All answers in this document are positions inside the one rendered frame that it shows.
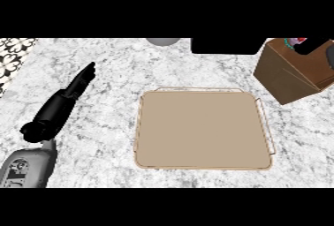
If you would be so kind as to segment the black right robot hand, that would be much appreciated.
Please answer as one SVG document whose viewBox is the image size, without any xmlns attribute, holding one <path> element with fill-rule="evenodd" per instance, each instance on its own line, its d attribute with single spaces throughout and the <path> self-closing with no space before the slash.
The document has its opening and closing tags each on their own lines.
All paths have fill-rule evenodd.
<svg viewBox="0 0 334 226">
<path fill-rule="evenodd" d="M 327 41 L 327 38 L 310 37 L 293 45 L 295 52 L 299 55 L 310 54 Z M 327 66 L 334 70 L 334 44 L 326 47 L 325 50 Z"/>
</svg>

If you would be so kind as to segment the pink frosted cupcake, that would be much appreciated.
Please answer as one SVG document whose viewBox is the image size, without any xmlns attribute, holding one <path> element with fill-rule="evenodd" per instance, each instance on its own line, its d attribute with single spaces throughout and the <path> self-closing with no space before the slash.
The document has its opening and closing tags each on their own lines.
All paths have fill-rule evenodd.
<svg viewBox="0 0 334 226">
<path fill-rule="evenodd" d="M 305 38 L 304 37 L 298 37 L 298 38 L 285 38 L 283 39 L 283 45 L 288 47 L 288 49 L 291 50 L 296 50 L 301 49 L 305 45 Z"/>
</svg>

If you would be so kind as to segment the brown cardboard box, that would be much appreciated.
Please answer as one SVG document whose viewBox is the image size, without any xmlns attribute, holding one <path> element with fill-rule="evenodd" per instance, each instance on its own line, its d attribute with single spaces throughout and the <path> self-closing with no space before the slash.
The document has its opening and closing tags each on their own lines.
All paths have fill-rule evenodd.
<svg viewBox="0 0 334 226">
<path fill-rule="evenodd" d="M 334 41 L 326 41 L 307 55 L 299 55 L 285 46 L 282 38 L 264 44 L 254 77 L 282 105 L 322 92 L 334 84 L 334 69 L 326 58 L 330 45 Z"/>
</svg>

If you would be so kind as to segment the beige square tray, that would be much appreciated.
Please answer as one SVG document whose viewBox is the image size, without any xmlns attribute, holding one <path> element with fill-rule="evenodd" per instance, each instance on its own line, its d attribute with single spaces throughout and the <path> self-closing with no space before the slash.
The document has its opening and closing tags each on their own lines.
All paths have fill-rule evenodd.
<svg viewBox="0 0 334 226">
<path fill-rule="evenodd" d="M 274 147 L 261 99 L 245 92 L 149 91 L 132 151 L 146 169 L 268 169 Z"/>
</svg>

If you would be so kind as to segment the grey round object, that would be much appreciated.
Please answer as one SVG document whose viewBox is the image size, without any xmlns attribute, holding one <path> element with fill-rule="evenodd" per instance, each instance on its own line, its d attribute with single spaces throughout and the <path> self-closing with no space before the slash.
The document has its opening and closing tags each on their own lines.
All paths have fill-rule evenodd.
<svg viewBox="0 0 334 226">
<path fill-rule="evenodd" d="M 169 46 L 178 41 L 178 38 L 147 38 L 147 42 L 155 46 Z"/>
</svg>

